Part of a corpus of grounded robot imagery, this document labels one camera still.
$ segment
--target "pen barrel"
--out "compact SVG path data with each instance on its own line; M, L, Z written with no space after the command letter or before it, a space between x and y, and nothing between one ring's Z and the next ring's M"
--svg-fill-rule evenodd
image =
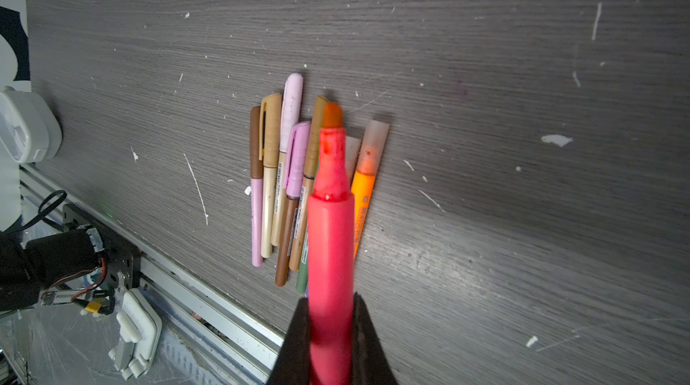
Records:
M304 237L306 235L307 200L312 191L314 191L314 179L305 177L302 180L302 191L299 194L298 218L295 221L293 249L290 252L290 269L292 271L298 271L300 267Z
M306 225L307 234L304 237L304 243L302 244L302 254L299 257L299 272L298 272L298 283L295 285L295 290L298 294L304 294L306 291L306 284L309 277L309 224Z
M261 225L261 255L271 257L271 228L273 226L273 204L275 202L275 176L277 168L263 167L263 213Z
M285 206L285 217L280 234L280 249L278 250L278 265L275 269L275 284L285 286L288 280L288 262L290 250L293 246L293 223L297 217L299 200L288 200Z
M309 198L309 316L312 384L350 383L354 198Z
M359 240L362 238L364 221L367 219L367 211L369 210L375 181L376 177L364 175L360 172L355 173L355 178L352 181L352 194L355 195L355 251L353 253L355 256L357 256Z
M261 254L261 224L263 204L263 179L252 179L252 265L263 264Z
M285 203L287 202L287 195L285 189L282 188L283 177L287 177L285 173L285 153L280 152L280 160L278 161L278 172L275 180L275 202L273 204L273 227L271 228L271 244L278 247L280 244L280 234L283 228L283 216L285 212Z

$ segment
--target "purple pen cap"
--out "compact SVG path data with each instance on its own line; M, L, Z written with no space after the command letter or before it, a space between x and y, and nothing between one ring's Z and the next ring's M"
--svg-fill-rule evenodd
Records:
M288 155L285 158L285 173L282 187L291 198L298 198L302 189L302 172L304 171L304 159L306 146L309 142L311 122L297 123L290 130L288 141Z
M288 152L290 129L299 121L299 107L302 106L302 86L304 79L300 74L291 74L285 81L283 109L280 114L280 151Z

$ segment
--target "orange highlighter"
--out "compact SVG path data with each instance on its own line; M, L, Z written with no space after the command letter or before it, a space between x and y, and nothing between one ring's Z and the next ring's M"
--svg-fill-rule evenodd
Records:
M379 170L381 155L384 152L388 128L390 127L391 125L388 123L370 120L367 124L367 129L364 131L362 148L359 151L359 159L357 160L357 171L355 172L354 180L352 180L352 194L355 195L356 257L359 240L362 238L362 229L364 229L364 220L367 218L367 211L371 202L371 192L374 190L376 173Z

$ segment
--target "highlighter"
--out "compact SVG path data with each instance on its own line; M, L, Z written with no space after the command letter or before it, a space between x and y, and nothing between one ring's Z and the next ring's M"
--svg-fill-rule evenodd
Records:
M295 222L295 229L293 231L295 233L293 236L293 250L290 253L290 269L292 271L297 271L301 263L306 263L306 256L302 262L300 262L300 258L302 257L302 246L306 238L307 198L314 191L314 177L316 176L316 167L319 163L319 133L323 125L323 110L326 108L327 103L327 98L323 96L316 97L311 119L311 131L309 132L309 144L307 145L304 162L302 190L299 194L298 220ZM304 284L306 286L306 272L304 274Z
M388 123L370 120L364 131L362 149L359 151L357 160L357 171L352 182L352 193L355 195L355 256L357 256L359 240L362 238L364 220L367 218L371 192L374 190L374 181L381 163L389 127L391 125Z
M252 188L252 265L261 266L261 206L263 201L263 165L259 160L259 116L261 107L254 106L249 114L249 161Z
M280 108L283 96L273 93L261 101L259 114L259 160L263 161L263 211L261 224L261 255L271 257L271 228L275 202L275 179L278 174L278 141L280 140Z
M342 109L331 103L323 115L319 174L309 197L309 353L313 385L350 383L355 202L349 187Z
M297 123L290 131L288 140L288 156L285 159L285 176L282 185L287 201L280 235L278 265L275 270L275 284L278 286L285 286L288 279L288 261L293 247L293 226L298 216L299 191L302 187L302 171L310 127L311 122Z
M352 183L352 176L355 173L355 164L357 163L357 156L359 154L359 146L362 144L362 140L359 138L346 137L345 138L345 173L347 173L348 185ZM304 238L304 249L302 249L302 254L299 258L299 273L298 273L298 283L296 290L299 294L304 294L306 292L306 284L308 281L309 273L309 263L307 262L309 253L309 238Z
M285 81L283 91L283 109L280 115L280 156L278 158L278 174L275 183L275 203L273 206L273 226L271 228L271 244L278 246L285 216L286 195L283 187L285 174L285 159L288 153L290 130L299 121L299 106L302 104L302 85L304 79L300 74L291 74Z

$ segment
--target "white plastic container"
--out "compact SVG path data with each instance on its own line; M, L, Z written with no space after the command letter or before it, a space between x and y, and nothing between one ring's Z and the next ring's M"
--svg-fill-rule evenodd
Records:
M0 91L0 141L17 163L50 159L62 143L62 131L46 101L12 87Z

